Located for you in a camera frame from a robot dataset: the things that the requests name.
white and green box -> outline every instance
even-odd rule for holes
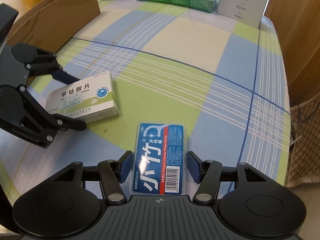
[[[45,109],[90,123],[118,115],[115,99],[107,71],[51,91]]]

barcode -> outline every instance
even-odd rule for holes
[[[177,193],[179,192],[180,167],[167,166],[165,175],[164,192]]]

plaid tablecloth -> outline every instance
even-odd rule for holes
[[[203,160],[248,162],[283,184],[289,102],[269,19],[263,17],[256,30],[216,13],[167,4],[112,0],[100,8],[101,15],[61,49],[58,61],[79,78],[111,71],[120,114],[82,132],[59,132],[48,149],[1,130],[0,182],[11,203],[71,162],[96,165],[133,151],[140,122],[183,124],[187,150]],[[43,76],[28,90],[45,106],[48,93],[61,86]],[[87,186],[100,194],[97,183]],[[128,179],[122,187],[129,194]],[[197,187],[187,172],[186,193],[193,196]],[[220,195],[230,188],[223,183]]]

blue circular logo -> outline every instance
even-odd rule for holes
[[[98,98],[104,98],[109,92],[108,88],[99,88],[97,90],[97,97]]]

wooden cabinet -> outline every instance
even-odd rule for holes
[[[320,93],[320,0],[269,0],[288,80],[290,104]]]

